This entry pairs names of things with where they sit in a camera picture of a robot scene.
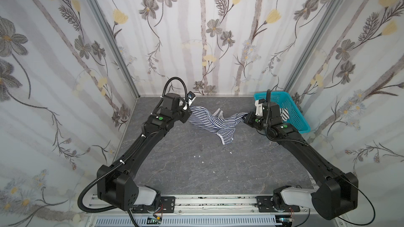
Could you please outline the blue striped tank top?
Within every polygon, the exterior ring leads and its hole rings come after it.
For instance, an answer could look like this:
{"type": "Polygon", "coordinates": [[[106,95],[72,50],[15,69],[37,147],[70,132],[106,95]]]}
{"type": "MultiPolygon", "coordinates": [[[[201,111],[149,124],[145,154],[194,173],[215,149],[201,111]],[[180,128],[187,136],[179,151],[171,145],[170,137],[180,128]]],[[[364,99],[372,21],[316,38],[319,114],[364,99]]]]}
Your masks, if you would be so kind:
{"type": "Polygon", "coordinates": [[[236,126],[247,116],[246,112],[234,114],[228,118],[224,118],[224,112],[219,108],[211,113],[205,107],[191,106],[192,114],[189,122],[208,132],[217,135],[223,145],[232,143],[236,126]]]}

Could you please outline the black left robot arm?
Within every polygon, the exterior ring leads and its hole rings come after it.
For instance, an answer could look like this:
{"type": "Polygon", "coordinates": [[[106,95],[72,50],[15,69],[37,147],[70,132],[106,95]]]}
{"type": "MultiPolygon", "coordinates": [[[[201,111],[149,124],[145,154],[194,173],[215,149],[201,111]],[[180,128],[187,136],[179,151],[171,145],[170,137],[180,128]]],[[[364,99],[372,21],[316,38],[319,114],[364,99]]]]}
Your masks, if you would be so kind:
{"type": "Polygon", "coordinates": [[[137,205],[156,204],[158,191],[138,186],[134,181],[139,168],[152,149],[174,127],[177,121],[187,122],[191,116],[190,105],[196,95],[188,92],[185,99],[168,93],[157,109],[141,126],[141,135],[132,146],[109,167],[103,165],[97,172],[97,197],[112,208],[127,211],[137,205]]]}

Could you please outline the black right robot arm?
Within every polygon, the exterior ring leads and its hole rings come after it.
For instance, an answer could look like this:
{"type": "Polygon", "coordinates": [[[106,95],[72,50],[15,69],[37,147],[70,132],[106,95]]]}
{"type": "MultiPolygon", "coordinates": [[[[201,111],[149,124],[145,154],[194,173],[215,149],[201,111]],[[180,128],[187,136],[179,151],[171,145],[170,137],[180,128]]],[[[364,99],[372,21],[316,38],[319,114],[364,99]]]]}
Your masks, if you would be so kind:
{"type": "Polygon", "coordinates": [[[309,145],[299,131],[282,120],[280,107],[264,99],[256,101],[256,111],[248,113],[244,123],[265,133],[266,137],[288,150],[314,178],[317,189],[283,186],[273,191],[272,206],[285,210],[290,206],[314,209],[332,220],[358,206],[358,179],[344,173],[309,145]]]}

